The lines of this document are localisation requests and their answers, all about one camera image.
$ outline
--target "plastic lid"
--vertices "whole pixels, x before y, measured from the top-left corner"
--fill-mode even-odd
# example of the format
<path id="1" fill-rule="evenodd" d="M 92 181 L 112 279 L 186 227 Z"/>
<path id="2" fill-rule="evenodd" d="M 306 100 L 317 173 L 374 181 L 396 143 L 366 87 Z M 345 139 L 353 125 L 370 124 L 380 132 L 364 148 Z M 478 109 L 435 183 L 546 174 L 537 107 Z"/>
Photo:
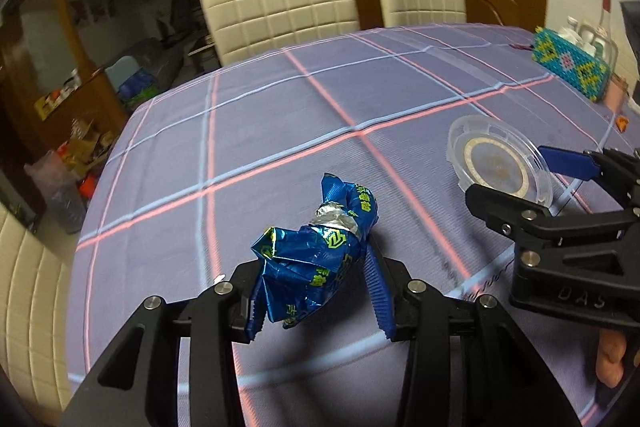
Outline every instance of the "plastic lid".
<path id="1" fill-rule="evenodd" d="M 449 129 L 447 160 L 462 190 L 478 183 L 517 198 L 549 206 L 551 174 L 524 134 L 495 118 L 462 116 Z"/>

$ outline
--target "screw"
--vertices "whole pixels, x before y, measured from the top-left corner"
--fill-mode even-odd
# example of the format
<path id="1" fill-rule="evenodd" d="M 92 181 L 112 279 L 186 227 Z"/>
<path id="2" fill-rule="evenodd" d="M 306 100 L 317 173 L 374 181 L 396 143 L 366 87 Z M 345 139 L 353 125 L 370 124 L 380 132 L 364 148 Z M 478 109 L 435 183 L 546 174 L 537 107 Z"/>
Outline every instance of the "screw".
<path id="1" fill-rule="evenodd" d="M 480 305 L 482 308 L 495 308 L 498 305 L 497 299 L 493 295 L 489 295 L 485 293 L 484 295 L 479 296 Z"/>
<path id="2" fill-rule="evenodd" d="M 524 217 L 527 221 L 533 221 L 534 219 L 536 219 L 536 217 L 538 217 L 538 214 L 536 214 L 533 210 L 525 210 L 522 214 L 522 217 Z"/>
<path id="3" fill-rule="evenodd" d="M 532 250 L 522 252 L 520 260 L 530 268 L 533 268 L 534 266 L 538 266 L 538 264 L 540 264 L 539 254 Z"/>
<path id="4" fill-rule="evenodd" d="M 162 304 L 162 299 L 157 295 L 152 295 L 145 299 L 145 308 L 147 310 L 155 310 L 160 304 Z"/>
<path id="5" fill-rule="evenodd" d="M 226 295 L 228 294 L 234 286 L 229 281 L 219 282 L 215 286 L 213 286 L 213 291 L 218 295 Z"/>
<path id="6" fill-rule="evenodd" d="M 411 293 L 423 293 L 427 290 L 427 283 L 420 279 L 412 279 L 407 283 L 406 287 L 409 288 Z"/>

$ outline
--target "orange object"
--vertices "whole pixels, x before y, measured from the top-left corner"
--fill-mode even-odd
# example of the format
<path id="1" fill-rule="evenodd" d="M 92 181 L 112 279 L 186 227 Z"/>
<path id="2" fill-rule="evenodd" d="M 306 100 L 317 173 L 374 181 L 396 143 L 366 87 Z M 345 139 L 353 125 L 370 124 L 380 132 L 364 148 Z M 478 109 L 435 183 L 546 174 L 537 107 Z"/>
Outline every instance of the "orange object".
<path id="1" fill-rule="evenodd" d="M 626 116 L 619 116 L 616 118 L 616 127 L 618 128 L 618 131 L 625 132 L 627 125 L 629 125 L 629 119 Z"/>
<path id="2" fill-rule="evenodd" d="M 86 199 L 90 200 L 94 197 L 95 185 L 97 185 L 95 176 L 93 176 L 92 174 L 88 174 L 84 181 L 80 184 L 80 194 L 82 194 Z"/>

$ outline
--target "crumpled blue foil wrapper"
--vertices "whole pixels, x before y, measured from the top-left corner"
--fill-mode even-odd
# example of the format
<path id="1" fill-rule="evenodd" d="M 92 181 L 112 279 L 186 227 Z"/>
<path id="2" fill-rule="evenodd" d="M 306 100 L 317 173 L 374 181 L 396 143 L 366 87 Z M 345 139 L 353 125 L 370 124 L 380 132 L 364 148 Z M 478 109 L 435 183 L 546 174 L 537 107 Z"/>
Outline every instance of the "crumpled blue foil wrapper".
<path id="1" fill-rule="evenodd" d="M 254 290 L 256 309 L 271 322 L 295 326 L 335 294 L 351 266 L 366 253 L 367 235 L 378 220 L 371 191 L 322 178 L 322 205 L 309 225 L 294 230 L 267 229 L 251 247 L 264 261 Z"/>

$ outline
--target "yellow logo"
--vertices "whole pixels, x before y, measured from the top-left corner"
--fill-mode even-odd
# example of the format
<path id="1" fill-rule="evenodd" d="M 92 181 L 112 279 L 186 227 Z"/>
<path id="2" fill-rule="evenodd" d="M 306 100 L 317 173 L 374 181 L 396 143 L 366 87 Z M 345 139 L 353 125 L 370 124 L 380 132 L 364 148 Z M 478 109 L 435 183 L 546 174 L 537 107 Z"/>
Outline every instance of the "yellow logo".
<path id="1" fill-rule="evenodd" d="M 324 236 L 324 240 L 329 248 L 338 248 L 347 242 L 347 235 L 340 230 L 333 229 Z"/>

